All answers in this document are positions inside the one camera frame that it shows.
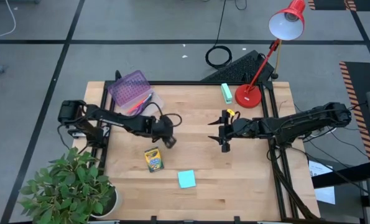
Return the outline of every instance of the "wooden tabletop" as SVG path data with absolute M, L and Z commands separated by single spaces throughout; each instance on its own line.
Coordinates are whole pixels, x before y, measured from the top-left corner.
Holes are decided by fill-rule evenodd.
M 84 100 L 100 105 L 103 86 L 104 82 L 89 82 Z M 236 88 L 230 87 L 232 94 Z M 221 110 L 230 108 L 251 119 L 263 117 L 262 106 L 246 109 L 235 100 L 227 105 L 219 85 L 158 85 L 153 89 L 165 103 L 163 113 L 178 113 L 183 118 L 174 128 L 177 143 L 167 149 L 161 140 L 152 143 L 120 127 L 112 128 L 105 174 L 123 196 L 123 204 L 106 219 L 150 220 L 157 215 L 158 220 L 225 221 L 240 216 L 242 221 L 279 221 L 272 165 L 266 159 L 267 141 L 233 139 L 231 152 L 222 153 L 218 143 L 207 137 L 218 135 L 218 126 L 207 124 L 216 121 Z M 280 116 L 295 113 L 289 83 L 274 82 L 274 93 Z M 266 96 L 272 116 L 268 92 Z M 74 141 L 74 146 L 84 145 L 83 138 Z M 165 169 L 150 173 L 144 151 L 155 146 L 159 146 Z M 303 150 L 300 140 L 293 146 Z M 287 157 L 294 190 L 320 216 L 305 155 L 288 149 Z M 179 188 L 181 170 L 195 171 L 196 187 Z M 287 216 L 291 217 L 284 188 L 283 193 Z

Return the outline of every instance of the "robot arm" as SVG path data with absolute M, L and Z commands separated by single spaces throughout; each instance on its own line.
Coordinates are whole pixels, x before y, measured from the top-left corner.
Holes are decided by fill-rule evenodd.
M 290 147 L 298 136 L 309 136 L 325 126 L 345 127 L 351 122 L 351 112 L 341 103 L 327 103 L 283 118 L 239 118 L 229 124 L 229 117 L 224 110 L 219 120 L 209 124 L 224 124 L 219 127 L 219 137 L 209 136 L 222 145 L 222 152 L 230 151 L 228 141 L 232 138 L 274 138 L 279 147 Z
M 58 121 L 66 127 L 74 126 L 79 132 L 85 134 L 91 147 L 103 146 L 104 132 L 102 128 L 94 127 L 89 121 L 102 121 L 119 126 L 136 136 L 152 138 L 153 142 L 162 139 L 169 149 L 176 143 L 176 139 L 172 136 L 172 121 L 166 115 L 162 115 L 160 119 L 154 116 L 125 116 L 101 109 L 96 105 L 87 105 L 82 100 L 65 100 L 60 108 Z

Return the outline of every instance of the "purple plastic container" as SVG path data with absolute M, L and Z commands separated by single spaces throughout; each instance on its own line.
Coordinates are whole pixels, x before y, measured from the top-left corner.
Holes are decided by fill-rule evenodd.
M 150 84 L 140 70 L 120 78 L 108 87 L 110 95 L 118 106 L 123 106 L 147 90 Z

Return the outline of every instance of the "potted plant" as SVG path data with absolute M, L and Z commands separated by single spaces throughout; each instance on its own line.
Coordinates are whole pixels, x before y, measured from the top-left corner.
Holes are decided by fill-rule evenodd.
M 114 210 L 118 192 L 105 175 L 99 175 L 89 152 L 78 154 L 71 148 L 67 157 L 50 161 L 50 169 L 42 168 L 34 179 L 27 181 L 20 193 L 32 195 L 19 202 L 22 214 L 35 223 L 87 223 L 90 216 L 103 217 Z

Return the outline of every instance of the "black floor stripe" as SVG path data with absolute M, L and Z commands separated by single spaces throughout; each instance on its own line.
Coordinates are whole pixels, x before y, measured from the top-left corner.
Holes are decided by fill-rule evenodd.
M 214 44 L 216 40 L 71 40 L 69 44 L 145 45 L 145 44 Z M 273 40 L 219 40 L 219 44 L 264 44 Z M 290 40 L 285 45 L 367 45 L 365 40 Z M 0 40 L 0 44 L 66 44 L 66 40 Z
M 356 25 L 357 25 L 357 27 L 358 27 L 358 29 L 360 31 L 360 34 L 361 34 L 363 40 L 366 42 L 366 47 L 367 47 L 367 49 L 369 50 L 369 53 L 370 53 L 370 39 L 369 39 L 369 37 L 367 35 L 367 32 L 364 29 L 364 27 L 363 27 L 363 25 L 362 25 L 362 23 L 360 21 L 360 18 L 358 16 L 358 13 L 355 12 L 355 11 L 351 11 L 351 13 L 352 13 L 354 22 L 356 23 Z
M 63 66 L 63 63 L 65 61 L 67 51 L 68 51 L 68 48 L 70 46 L 69 43 L 70 43 L 71 39 L 73 38 L 74 30 L 75 30 L 75 27 L 77 25 L 78 18 L 80 17 L 81 10 L 82 10 L 83 5 L 84 5 L 84 1 L 85 0 L 80 0 L 80 2 L 78 3 L 76 13 L 74 15 L 72 24 L 71 24 L 70 29 L 69 29 L 68 34 L 67 34 L 65 45 L 63 46 L 62 52 L 60 53 L 60 57 L 59 57 L 59 60 L 57 62 L 57 65 L 56 65 L 55 71 L 53 73 L 53 76 L 51 78 L 51 81 L 50 81 L 50 84 L 49 84 L 49 87 L 48 87 L 48 90 L 47 90 L 47 94 L 45 96 L 44 102 L 42 103 L 40 114 L 37 118 L 35 128 L 34 128 L 33 133 L 31 135 L 29 145 L 27 146 L 27 150 L 24 154 L 24 158 L 23 158 L 21 167 L 19 169 L 19 173 L 16 177 L 15 183 L 13 185 L 11 194 L 10 194 L 9 199 L 8 199 L 8 202 L 5 206 L 4 213 L 2 215 L 0 223 L 9 223 L 9 220 L 11 219 L 13 209 L 15 207 L 17 198 L 19 196 L 19 190 L 22 187 L 25 175 L 26 175 L 27 170 L 29 168 L 31 157 L 34 153 L 35 145 L 37 144 L 38 137 L 40 135 L 41 128 L 42 128 L 42 125 L 44 123 L 45 116 L 47 114 L 47 110 L 48 110 L 48 107 L 49 107 L 49 104 L 50 104 L 50 100 L 52 99 L 53 91 L 55 90 L 56 83 L 57 83 L 59 75 L 60 75 L 60 71 L 62 70 L 62 66 Z

